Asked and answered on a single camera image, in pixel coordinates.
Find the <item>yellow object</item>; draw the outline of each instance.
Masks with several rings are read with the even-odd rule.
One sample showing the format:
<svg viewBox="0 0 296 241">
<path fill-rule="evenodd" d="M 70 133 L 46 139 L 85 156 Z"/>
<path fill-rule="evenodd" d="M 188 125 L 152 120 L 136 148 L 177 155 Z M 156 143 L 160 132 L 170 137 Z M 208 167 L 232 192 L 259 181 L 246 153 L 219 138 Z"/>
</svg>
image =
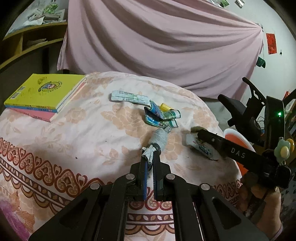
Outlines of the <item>yellow object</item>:
<svg viewBox="0 0 296 241">
<path fill-rule="evenodd" d="M 287 146 L 283 146 L 281 148 L 281 157 L 282 158 L 287 158 L 289 155 L 289 148 Z"/>
<path fill-rule="evenodd" d="M 159 107 L 163 112 L 166 112 L 168 110 L 173 110 L 173 108 L 167 106 L 165 103 L 162 103 L 161 106 Z"/>
<path fill-rule="evenodd" d="M 78 74 L 32 74 L 4 105 L 58 112 L 82 81 L 83 75 Z"/>
<path fill-rule="evenodd" d="M 294 151 L 294 148 L 295 148 L 295 144 L 294 144 L 294 141 L 292 139 L 287 139 L 288 142 L 290 142 L 290 153 L 292 153 Z"/>
</svg>

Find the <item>purple wristband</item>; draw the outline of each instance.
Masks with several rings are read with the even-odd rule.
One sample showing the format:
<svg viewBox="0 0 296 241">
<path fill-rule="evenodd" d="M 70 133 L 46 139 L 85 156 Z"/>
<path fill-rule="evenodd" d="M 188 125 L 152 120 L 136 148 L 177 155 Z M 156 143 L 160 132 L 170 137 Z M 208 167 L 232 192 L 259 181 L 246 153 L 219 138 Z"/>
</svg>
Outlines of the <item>purple wristband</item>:
<svg viewBox="0 0 296 241">
<path fill-rule="evenodd" d="M 278 230 L 276 235 L 270 241 L 275 241 L 277 239 L 277 237 L 282 233 L 282 231 L 283 231 L 283 224 L 281 224 L 280 229 Z"/>
</svg>

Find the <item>yellow book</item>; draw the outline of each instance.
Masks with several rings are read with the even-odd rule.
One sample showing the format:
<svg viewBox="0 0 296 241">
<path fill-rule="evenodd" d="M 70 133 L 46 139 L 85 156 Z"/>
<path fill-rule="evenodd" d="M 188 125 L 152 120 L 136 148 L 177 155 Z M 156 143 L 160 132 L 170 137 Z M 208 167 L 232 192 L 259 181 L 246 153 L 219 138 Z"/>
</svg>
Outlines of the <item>yellow book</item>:
<svg viewBox="0 0 296 241">
<path fill-rule="evenodd" d="M 32 74 L 4 105 L 58 113 L 84 80 L 78 74 Z"/>
</svg>

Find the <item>silver screw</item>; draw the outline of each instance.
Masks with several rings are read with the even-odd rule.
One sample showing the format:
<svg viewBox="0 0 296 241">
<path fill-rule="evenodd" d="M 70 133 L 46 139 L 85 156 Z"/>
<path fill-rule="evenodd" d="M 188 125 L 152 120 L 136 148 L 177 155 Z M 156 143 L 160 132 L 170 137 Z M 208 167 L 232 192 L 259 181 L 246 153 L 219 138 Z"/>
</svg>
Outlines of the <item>silver screw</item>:
<svg viewBox="0 0 296 241">
<path fill-rule="evenodd" d="M 100 187 L 100 184 L 98 184 L 98 183 L 92 183 L 91 184 L 91 189 L 92 190 L 96 190 L 96 189 L 98 189 Z"/>
<path fill-rule="evenodd" d="M 205 191 L 210 189 L 210 185 L 206 184 L 206 183 L 202 184 L 200 187 L 201 187 L 202 190 L 205 190 Z"/>
<path fill-rule="evenodd" d="M 169 179 L 169 180 L 174 180 L 175 177 L 176 176 L 174 174 L 172 174 L 172 173 L 166 175 L 166 178 Z"/>
<path fill-rule="evenodd" d="M 132 173 L 126 174 L 126 179 L 127 180 L 133 180 L 135 178 L 135 175 Z"/>
</svg>

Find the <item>floral tablecloth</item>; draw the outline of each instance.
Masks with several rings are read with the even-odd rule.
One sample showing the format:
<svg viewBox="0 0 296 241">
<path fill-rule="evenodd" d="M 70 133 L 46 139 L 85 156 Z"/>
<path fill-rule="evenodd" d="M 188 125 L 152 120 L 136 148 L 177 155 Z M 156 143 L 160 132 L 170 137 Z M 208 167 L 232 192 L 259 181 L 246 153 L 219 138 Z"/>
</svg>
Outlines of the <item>floral tablecloth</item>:
<svg viewBox="0 0 296 241">
<path fill-rule="evenodd" d="M 181 112 L 161 161 L 187 182 L 206 182 L 231 203 L 241 177 L 231 159 L 212 161 L 186 146 L 192 126 L 222 135 L 206 104 L 169 82 L 119 72 L 92 73 L 81 92 L 48 123 L 6 109 L 0 116 L 0 207 L 17 234 L 29 236 L 93 182 L 107 184 L 139 162 L 155 127 L 144 109 L 112 102 L 110 93 L 143 94 Z M 125 240 L 174 240 L 170 202 L 153 198 L 152 178 L 145 202 L 129 204 Z"/>
</svg>

